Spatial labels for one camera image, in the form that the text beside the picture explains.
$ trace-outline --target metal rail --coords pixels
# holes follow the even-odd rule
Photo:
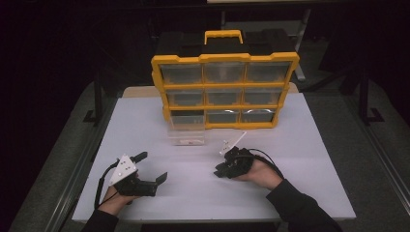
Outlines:
[[[98,126],[94,127],[94,131],[90,134],[88,143],[82,151],[80,159],[75,165],[73,173],[67,182],[63,193],[58,199],[57,205],[44,230],[45,232],[59,231],[59,229],[64,225],[66,217],[70,213],[77,197],[82,191],[92,166],[92,162],[90,160],[100,147],[100,141],[103,138],[116,102],[117,99],[108,99],[105,105],[105,113],[102,115]]]
[[[401,179],[400,174],[397,172],[395,169],[395,166],[393,165],[392,161],[390,160],[389,154],[385,151],[383,146],[380,144],[379,139],[377,136],[374,134],[373,130],[371,129],[371,126],[366,126],[362,119],[360,118],[357,108],[358,106],[355,104],[354,100],[352,97],[346,97],[344,98],[345,102],[351,111],[351,113],[355,116],[355,120],[357,124],[359,125],[359,128],[362,130],[364,135],[366,136],[367,141],[371,144],[373,147],[377,157],[381,161],[383,165],[383,169],[386,172],[386,176],[392,185],[393,189],[395,190],[395,193],[398,196],[398,199],[402,203],[404,209],[406,210],[407,214],[410,216],[410,191],[409,188],[406,186],[404,181]]]

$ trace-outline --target table surface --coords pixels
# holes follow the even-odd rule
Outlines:
[[[111,163],[123,154],[135,156],[144,151],[148,158],[136,165],[139,178],[154,181],[168,172],[168,179],[159,186],[156,197],[135,200],[120,219],[138,223],[279,220],[265,199],[266,189],[213,174],[223,162],[219,154],[222,141],[239,130],[206,130],[204,146],[172,146],[161,99],[144,96],[117,102],[73,220],[86,221],[92,215],[99,178]],[[248,130],[237,146],[270,155],[285,178],[315,198],[332,218],[355,217],[303,94],[287,95],[275,128]]]

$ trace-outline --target storage case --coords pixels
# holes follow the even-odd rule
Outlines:
[[[282,29],[167,32],[152,76],[174,130],[273,128],[298,63]]]

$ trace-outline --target hand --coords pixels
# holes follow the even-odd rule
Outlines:
[[[252,167],[247,174],[233,179],[238,181],[251,181],[269,190],[273,190],[282,182],[281,177],[271,167],[258,159],[253,161]]]
[[[121,195],[114,186],[110,186],[106,191],[99,210],[117,216],[129,202],[139,197],[140,196]]]

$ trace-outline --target cable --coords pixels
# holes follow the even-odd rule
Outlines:
[[[111,198],[114,197],[116,194],[118,194],[118,191],[116,191],[116,192],[115,192],[114,194],[112,194],[110,197],[106,198],[106,199],[100,204],[100,206],[101,206],[103,203],[105,203],[105,202],[111,200]]]
[[[273,164],[275,165],[274,161],[271,159],[270,156],[268,156],[268,154],[266,154],[266,153],[264,153],[264,152],[262,152],[262,151],[260,151],[260,150],[258,150],[258,149],[254,149],[254,148],[251,148],[251,149],[248,149],[248,150],[249,150],[249,151],[256,151],[256,152],[262,153],[262,154],[265,155],[267,158],[269,158],[269,160],[271,160],[271,163],[273,163]]]
[[[249,156],[249,155],[238,155],[238,156],[235,156],[235,160],[237,159],[237,158],[253,158],[253,156]]]
[[[102,177],[99,180],[99,185],[97,186],[97,192],[96,192],[96,199],[94,200],[94,209],[98,209],[100,207],[100,198],[102,196],[102,191],[103,191],[103,182],[105,180],[106,174],[111,170],[112,168],[116,167],[118,163],[120,162],[119,159],[117,159],[116,162],[112,163],[102,174]]]

